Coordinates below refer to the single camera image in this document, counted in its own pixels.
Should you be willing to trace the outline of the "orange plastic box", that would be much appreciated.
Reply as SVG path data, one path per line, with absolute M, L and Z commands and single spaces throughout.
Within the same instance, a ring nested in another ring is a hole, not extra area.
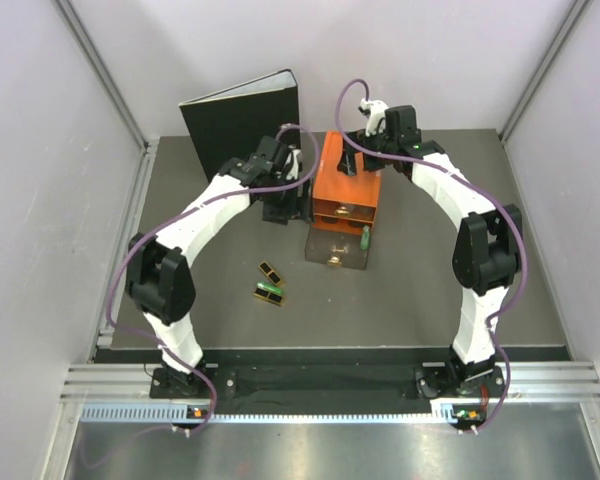
M 312 206 L 315 199 L 373 206 L 376 213 L 373 221 L 358 221 L 348 218 L 337 218 L 316 215 L 313 226 L 319 229 L 361 234 L 363 227 L 369 225 L 373 229 L 379 204 L 381 189 L 381 172 L 363 170 L 362 154 L 356 155 L 357 175 L 347 176 L 337 171 L 342 153 L 343 139 L 337 131 L 326 133 L 320 164 L 312 189 Z

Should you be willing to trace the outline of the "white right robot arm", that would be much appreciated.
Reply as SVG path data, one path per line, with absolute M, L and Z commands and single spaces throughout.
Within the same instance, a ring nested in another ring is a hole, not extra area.
M 522 267 L 517 242 L 521 212 L 514 205 L 496 207 L 471 187 L 437 142 L 423 140 L 414 107 L 390 107 L 364 98 L 358 109 L 366 125 L 346 135 L 340 170 L 354 174 L 351 162 L 356 153 L 362 153 L 369 172 L 393 165 L 441 208 L 455 228 L 451 265 L 462 288 L 458 331 L 443 366 L 421 367 L 415 378 L 425 398 L 470 395 L 494 371 L 498 312 Z

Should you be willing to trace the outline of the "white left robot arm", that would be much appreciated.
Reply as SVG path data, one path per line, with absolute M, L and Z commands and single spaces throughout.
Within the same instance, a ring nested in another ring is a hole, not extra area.
M 270 136 L 245 158 L 232 158 L 177 221 L 143 241 L 130 242 L 133 253 L 125 293 L 151 325 L 162 350 L 162 372 L 185 396 L 206 387 L 198 366 L 203 350 L 196 340 L 190 311 L 196 299 L 191 267 L 204 247 L 234 217 L 255 202 L 263 218 L 286 224 L 302 211 L 310 176 L 304 175 L 301 150 Z

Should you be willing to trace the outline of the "upper clear drawer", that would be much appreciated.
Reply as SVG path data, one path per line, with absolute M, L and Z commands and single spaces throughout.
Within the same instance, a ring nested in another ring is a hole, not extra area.
M 358 221 L 373 221 L 376 208 L 373 206 L 315 199 L 313 201 L 313 211 L 316 215 L 348 218 Z

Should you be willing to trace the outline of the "black lever arch binder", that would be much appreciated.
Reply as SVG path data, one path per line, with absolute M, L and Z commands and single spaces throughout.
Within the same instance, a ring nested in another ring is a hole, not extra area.
M 207 180 L 231 158 L 255 151 L 261 138 L 298 124 L 299 93 L 290 69 L 179 104 Z

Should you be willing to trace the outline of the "aluminium frame rail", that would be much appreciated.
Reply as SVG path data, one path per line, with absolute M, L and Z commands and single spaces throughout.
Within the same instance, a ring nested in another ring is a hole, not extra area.
M 69 367 L 63 402 L 133 402 L 149 398 L 149 373 L 156 366 L 85 364 Z M 600 380 L 590 362 L 514 362 L 510 402 L 600 402 Z

